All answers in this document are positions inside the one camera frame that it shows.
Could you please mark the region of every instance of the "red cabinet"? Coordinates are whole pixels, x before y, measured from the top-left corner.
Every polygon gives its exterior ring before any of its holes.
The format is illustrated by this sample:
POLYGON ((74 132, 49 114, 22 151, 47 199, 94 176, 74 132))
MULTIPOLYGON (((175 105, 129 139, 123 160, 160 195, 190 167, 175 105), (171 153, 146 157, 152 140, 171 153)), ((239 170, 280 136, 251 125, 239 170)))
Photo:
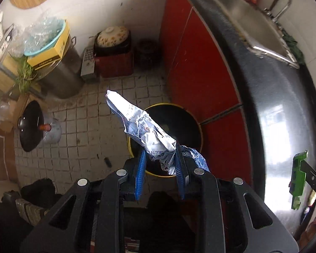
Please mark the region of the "red cabinet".
POLYGON ((164 16, 160 30, 160 43, 162 45, 165 70, 168 73, 180 39, 183 34, 187 19, 191 12, 188 0, 166 0, 164 16))
POLYGON ((252 169, 245 122, 239 109, 202 126, 202 155, 211 173, 220 179, 240 177, 251 185, 252 169))
POLYGON ((224 60, 195 11, 187 22, 168 85, 173 103, 185 107, 199 122, 239 103, 224 60))
MULTIPOLYGON (((160 41, 172 102, 204 122, 239 104, 230 70, 188 0, 167 0, 160 41)), ((218 178, 251 184, 248 133, 242 110, 203 124, 202 155, 218 178)))

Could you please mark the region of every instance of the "blue gripper pad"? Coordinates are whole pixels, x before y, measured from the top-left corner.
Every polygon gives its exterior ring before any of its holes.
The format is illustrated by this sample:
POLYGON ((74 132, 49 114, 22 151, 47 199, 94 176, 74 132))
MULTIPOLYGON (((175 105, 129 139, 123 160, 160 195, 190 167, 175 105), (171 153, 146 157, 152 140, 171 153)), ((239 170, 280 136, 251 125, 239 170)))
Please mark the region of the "blue gripper pad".
POLYGON ((146 168, 146 151, 143 148, 141 158, 138 164, 138 170, 136 175, 136 184, 135 184, 135 199, 138 201, 141 198, 143 185, 144 185, 144 175, 146 168))
POLYGON ((182 168, 182 163, 184 163, 184 159, 181 156, 181 152, 179 151, 180 148, 177 147, 174 154, 174 168, 175 168, 175 175, 177 178, 177 185, 179 194, 182 200, 185 199, 185 176, 182 168))

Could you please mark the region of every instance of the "faucet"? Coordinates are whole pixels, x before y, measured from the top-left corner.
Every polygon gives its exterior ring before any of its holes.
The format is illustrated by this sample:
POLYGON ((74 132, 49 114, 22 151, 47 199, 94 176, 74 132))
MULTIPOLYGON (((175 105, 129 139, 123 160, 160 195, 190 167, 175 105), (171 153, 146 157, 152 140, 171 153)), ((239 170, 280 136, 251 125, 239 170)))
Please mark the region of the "faucet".
POLYGON ((274 23, 277 23, 278 19, 283 15, 283 13, 287 11, 287 9, 290 7, 291 4, 292 4, 292 0, 288 0, 288 3, 286 4, 286 6, 280 10, 280 12, 272 19, 272 21, 274 23))

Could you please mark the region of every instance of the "screw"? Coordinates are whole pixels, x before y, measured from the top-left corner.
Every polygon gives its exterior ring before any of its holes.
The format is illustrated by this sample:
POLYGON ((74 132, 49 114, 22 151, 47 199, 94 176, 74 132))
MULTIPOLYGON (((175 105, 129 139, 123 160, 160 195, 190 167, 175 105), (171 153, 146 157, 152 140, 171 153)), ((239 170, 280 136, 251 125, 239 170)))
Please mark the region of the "screw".
POLYGON ((116 174, 118 175, 118 176, 125 176, 126 175, 126 170, 125 169, 119 169, 119 170, 117 170, 117 172, 116 172, 116 174))
POLYGON ((243 184, 243 180, 241 178, 234 178, 233 182, 239 186, 243 184))
POLYGON ((87 180, 87 179, 80 179, 80 180, 77 181, 77 184, 78 184, 80 187, 84 187, 87 183, 88 183, 88 180, 87 180))
POLYGON ((197 175, 203 175, 205 173, 205 171, 202 168, 198 167, 194 170, 194 173, 197 175))

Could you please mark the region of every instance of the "green cloth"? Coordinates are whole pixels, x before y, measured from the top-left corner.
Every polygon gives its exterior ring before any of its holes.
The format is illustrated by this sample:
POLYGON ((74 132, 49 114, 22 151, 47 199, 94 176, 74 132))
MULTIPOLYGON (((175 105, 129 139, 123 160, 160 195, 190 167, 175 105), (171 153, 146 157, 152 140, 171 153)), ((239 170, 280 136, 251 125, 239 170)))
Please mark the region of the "green cloth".
POLYGON ((297 41, 295 41, 295 39, 289 35, 285 30, 282 31, 283 32, 283 40, 285 40, 285 42, 287 43, 290 51, 292 52, 292 54, 295 56, 297 62, 300 65, 305 65, 305 60, 304 60, 304 54, 303 52, 297 47, 297 41))

